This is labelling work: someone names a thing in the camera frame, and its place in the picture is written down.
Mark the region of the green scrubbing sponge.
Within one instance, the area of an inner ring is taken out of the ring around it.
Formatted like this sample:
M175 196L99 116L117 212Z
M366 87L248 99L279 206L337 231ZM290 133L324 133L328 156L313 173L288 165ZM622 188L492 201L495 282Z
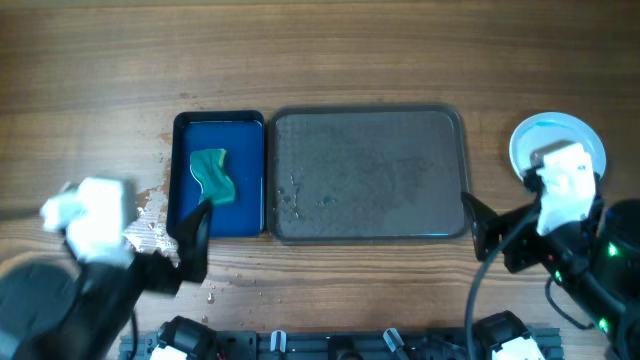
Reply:
M199 202L212 206L231 204L236 189L225 169L227 151L224 148L194 151L190 155L190 171L201 188Z

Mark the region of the white plate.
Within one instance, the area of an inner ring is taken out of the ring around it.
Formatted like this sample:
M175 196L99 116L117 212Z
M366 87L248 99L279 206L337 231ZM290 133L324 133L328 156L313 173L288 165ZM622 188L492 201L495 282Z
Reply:
M521 122L509 141L509 158L518 178L532 167L533 154L563 143L580 143L591 155L593 169L601 177L606 170L606 152L596 132L580 119L561 112L543 112Z

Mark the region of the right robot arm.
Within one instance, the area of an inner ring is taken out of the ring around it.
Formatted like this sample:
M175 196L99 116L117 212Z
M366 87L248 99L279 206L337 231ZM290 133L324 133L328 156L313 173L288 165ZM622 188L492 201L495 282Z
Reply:
M476 357L480 329L472 324L478 291L498 255L511 273L542 265L586 313L589 327L602 332L615 359L639 357L639 201L604 209L596 200L584 220L566 223L545 235L536 231L539 199L499 215L472 194L461 194L471 219L476 258L482 262L466 301L467 354Z

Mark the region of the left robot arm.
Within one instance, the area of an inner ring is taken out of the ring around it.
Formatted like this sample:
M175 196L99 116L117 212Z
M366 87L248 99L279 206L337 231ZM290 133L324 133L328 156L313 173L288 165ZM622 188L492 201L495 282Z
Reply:
M213 206L199 204L175 229L180 263L135 253L126 268L89 263L73 279L46 262L27 263L1 278L3 359L101 359L145 291L174 295L185 282L201 283Z

